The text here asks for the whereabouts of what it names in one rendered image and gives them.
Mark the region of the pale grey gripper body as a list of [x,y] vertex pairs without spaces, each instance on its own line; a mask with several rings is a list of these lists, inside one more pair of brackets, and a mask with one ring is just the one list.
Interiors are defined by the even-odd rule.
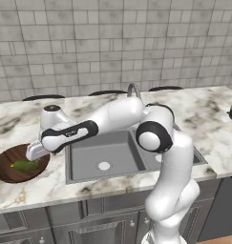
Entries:
[[45,156],[47,154],[49,154],[49,152],[45,150],[45,148],[43,147],[43,145],[40,141],[32,142],[27,147],[27,151],[26,151],[26,157],[30,161],[37,160],[37,159],[39,159],[42,156]]

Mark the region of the green cucumber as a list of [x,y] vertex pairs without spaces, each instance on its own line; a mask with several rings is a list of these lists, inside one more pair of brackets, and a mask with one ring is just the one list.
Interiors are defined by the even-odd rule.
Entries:
[[38,161],[18,160],[11,167],[21,172],[32,172],[39,168]]

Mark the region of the brown wooden bowl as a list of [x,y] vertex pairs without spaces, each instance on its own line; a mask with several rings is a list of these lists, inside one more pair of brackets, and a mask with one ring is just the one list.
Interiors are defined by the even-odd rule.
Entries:
[[17,167],[14,163],[17,161],[25,161],[28,144],[20,144],[0,153],[0,180],[6,183],[22,183],[29,181],[45,171],[47,168],[50,156],[44,155],[38,160],[39,167],[33,171],[24,171],[24,165],[20,164]]

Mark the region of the grey steel sink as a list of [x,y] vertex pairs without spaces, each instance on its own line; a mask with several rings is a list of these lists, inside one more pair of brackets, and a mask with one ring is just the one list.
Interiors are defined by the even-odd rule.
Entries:
[[109,132],[65,148],[66,183],[74,184],[159,171],[161,155],[143,150],[136,129]]

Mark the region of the grey cupboard door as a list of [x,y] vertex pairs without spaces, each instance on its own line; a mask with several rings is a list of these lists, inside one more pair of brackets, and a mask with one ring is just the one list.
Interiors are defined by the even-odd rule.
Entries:
[[[213,198],[196,201],[193,203],[188,213],[182,219],[179,226],[179,234],[184,238],[187,244],[196,244],[206,217],[211,209]],[[141,244],[142,238],[149,232],[152,226],[151,220],[148,224],[144,223],[144,218],[150,218],[144,210],[138,213],[137,222],[137,241]]]
[[54,227],[56,244],[135,244],[137,212],[106,214],[102,218]]
[[55,244],[50,228],[18,234],[7,234],[0,236],[0,244],[39,244],[44,237],[45,244]]

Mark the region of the black stool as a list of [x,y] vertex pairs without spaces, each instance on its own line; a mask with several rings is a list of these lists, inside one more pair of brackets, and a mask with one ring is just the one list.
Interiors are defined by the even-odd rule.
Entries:
[[162,86],[162,87],[154,87],[149,90],[149,92],[158,92],[158,91],[177,91],[177,90],[183,90],[182,87],[178,86]]
[[127,93],[126,91],[120,91],[120,90],[110,90],[110,91],[94,91],[89,96],[98,96],[102,94],[124,94]]
[[65,96],[60,94],[42,94],[42,95],[34,95],[34,96],[26,97],[22,101],[33,101],[39,99],[61,99],[61,98],[65,98]]

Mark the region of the grey drawer front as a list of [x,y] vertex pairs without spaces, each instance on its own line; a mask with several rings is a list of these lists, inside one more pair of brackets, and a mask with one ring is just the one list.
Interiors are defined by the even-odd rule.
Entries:
[[0,234],[22,231],[27,228],[27,221],[21,212],[0,213]]

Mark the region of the grey false drawer panel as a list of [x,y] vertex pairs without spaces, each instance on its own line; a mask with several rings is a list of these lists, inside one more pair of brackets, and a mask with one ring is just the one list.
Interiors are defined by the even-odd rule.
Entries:
[[83,200],[79,202],[80,214],[87,217],[94,214],[137,208],[144,205],[149,193],[149,191],[143,191]]

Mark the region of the grey curved tap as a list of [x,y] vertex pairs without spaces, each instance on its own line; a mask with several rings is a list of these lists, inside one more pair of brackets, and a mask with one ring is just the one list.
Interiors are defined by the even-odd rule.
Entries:
[[130,83],[127,90],[127,97],[131,97],[133,92],[136,94],[137,98],[141,99],[141,94],[137,84]]

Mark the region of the dark grey dishwasher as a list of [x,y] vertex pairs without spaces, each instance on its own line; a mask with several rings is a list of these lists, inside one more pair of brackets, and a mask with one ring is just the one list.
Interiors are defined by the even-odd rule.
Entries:
[[232,235],[232,176],[221,180],[199,242]]

